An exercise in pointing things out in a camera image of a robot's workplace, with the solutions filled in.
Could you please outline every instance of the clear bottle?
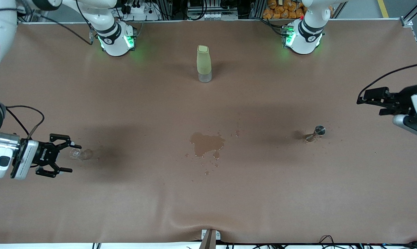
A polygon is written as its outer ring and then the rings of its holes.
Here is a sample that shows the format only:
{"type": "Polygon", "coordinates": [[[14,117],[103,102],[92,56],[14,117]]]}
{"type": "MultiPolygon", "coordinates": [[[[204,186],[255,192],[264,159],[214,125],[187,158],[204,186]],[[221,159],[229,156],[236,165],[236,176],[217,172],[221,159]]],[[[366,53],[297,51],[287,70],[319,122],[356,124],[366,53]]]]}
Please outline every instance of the clear bottle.
{"type": "Polygon", "coordinates": [[[198,56],[196,58],[199,80],[203,83],[211,81],[211,58],[207,46],[198,46],[198,56]]]}

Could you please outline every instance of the brown tablecloth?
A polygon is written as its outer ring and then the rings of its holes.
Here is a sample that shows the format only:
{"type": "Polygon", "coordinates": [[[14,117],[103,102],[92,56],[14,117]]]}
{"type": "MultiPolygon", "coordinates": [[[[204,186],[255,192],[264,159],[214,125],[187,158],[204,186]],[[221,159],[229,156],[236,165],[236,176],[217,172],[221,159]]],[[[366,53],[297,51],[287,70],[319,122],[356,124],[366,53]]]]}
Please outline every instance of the brown tablecloth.
{"type": "MultiPolygon", "coordinates": [[[[44,112],[34,139],[68,134],[94,156],[66,149],[58,165],[71,174],[0,179],[0,243],[186,241],[205,228],[230,242],[417,240],[417,136],[356,105],[365,85],[417,63],[409,28],[332,21],[311,55],[296,55],[260,22],[144,25],[118,58],[56,25],[19,26],[0,101],[44,112]],[[297,140],[316,125],[322,139],[297,140]],[[225,140],[218,160],[194,156],[197,132],[225,140]]],[[[377,86],[415,84],[417,68],[377,86]]],[[[39,120],[15,113],[29,129],[39,120]]],[[[23,135],[10,116],[1,131],[23,135]]]]}

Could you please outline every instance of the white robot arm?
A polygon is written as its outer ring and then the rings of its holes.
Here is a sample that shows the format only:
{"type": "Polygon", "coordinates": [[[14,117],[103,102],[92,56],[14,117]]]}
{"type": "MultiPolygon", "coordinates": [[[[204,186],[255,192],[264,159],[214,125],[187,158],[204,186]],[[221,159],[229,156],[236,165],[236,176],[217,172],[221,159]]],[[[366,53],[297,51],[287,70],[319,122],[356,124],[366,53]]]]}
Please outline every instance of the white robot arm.
{"type": "MultiPolygon", "coordinates": [[[[79,11],[75,0],[20,0],[20,4],[26,9],[35,8],[45,11],[52,11],[59,8],[64,3],[71,8],[79,11]]],[[[91,22],[102,40],[107,43],[102,44],[103,48],[110,55],[123,55],[134,44],[129,43],[130,31],[133,28],[125,23],[115,22],[112,14],[108,10],[115,5],[115,0],[96,1],[79,0],[78,6],[84,8],[83,13],[91,22]]],[[[0,62],[4,55],[11,48],[16,33],[16,9],[15,0],[0,0],[0,62]]],[[[0,128],[5,117],[5,107],[0,104],[0,128]]],[[[49,142],[39,142],[27,139],[20,139],[15,134],[5,134],[0,132],[0,178],[4,177],[8,168],[13,166],[11,178],[24,179],[30,167],[37,167],[36,174],[47,177],[55,177],[60,172],[72,172],[69,168],[58,167],[56,159],[60,150],[66,147],[81,148],[71,141],[70,137],[59,134],[50,134],[49,142]],[[52,170],[45,170],[43,167],[49,165],[52,170]]]]}
{"type": "Polygon", "coordinates": [[[319,46],[322,31],[331,13],[328,6],[343,3],[347,0],[302,0],[303,5],[308,7],[305,17],[288,24],[293,31],[285,40],[285,46],[294,52],[306,55],[319,46]]]}
{"type": "Polygon", "coordinates": [[[390,93],[388,87],[366,90],[357,104],[372,104],[383,107],[379,115],[393,115],[393,124],[417,135],[417,85],[390,93]]]}

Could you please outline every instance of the green led light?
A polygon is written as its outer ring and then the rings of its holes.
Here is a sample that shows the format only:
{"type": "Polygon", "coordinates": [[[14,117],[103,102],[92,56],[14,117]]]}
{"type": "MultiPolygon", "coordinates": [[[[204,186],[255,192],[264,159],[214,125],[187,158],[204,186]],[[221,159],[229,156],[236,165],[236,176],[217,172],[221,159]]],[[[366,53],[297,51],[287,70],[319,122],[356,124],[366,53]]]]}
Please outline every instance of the green led light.
{"type": "Polygon", "coordinates": [[[133,38],[130,36],[124,36],[124,40],[126,41],[128,47],[133,47],[133,38]]]}
{"type": "Polygon", "coordinates": [[[285,45],[291,46],[293,44],[294,38],[296,38],[296,33],[293,31],[292,34],[287,37],[285,45]]]}
{"type": "Polygon", "coordinates": [[[104,49],[104,44],[102,43],[102,40],[101,40],[101,38],[98,36],[98,40],[99,40],[99,42],[101,43],[101,47],[102,47],[102,49],[104,49]]]}

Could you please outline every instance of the yellow floor line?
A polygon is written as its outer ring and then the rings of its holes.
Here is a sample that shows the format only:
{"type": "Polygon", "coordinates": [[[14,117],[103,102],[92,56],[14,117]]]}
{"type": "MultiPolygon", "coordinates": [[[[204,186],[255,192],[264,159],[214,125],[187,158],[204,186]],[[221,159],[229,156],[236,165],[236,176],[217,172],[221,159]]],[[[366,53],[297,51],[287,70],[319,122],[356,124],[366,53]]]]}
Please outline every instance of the yellow floor line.
{"type": "Polygon", "coordinates": [[[377,2],[379,3],[379,8],[382,12],[383,18],[389,18],[387,8],[385,7],[385,3],[383,2],[383,0],[377,0],[377,2]]]}

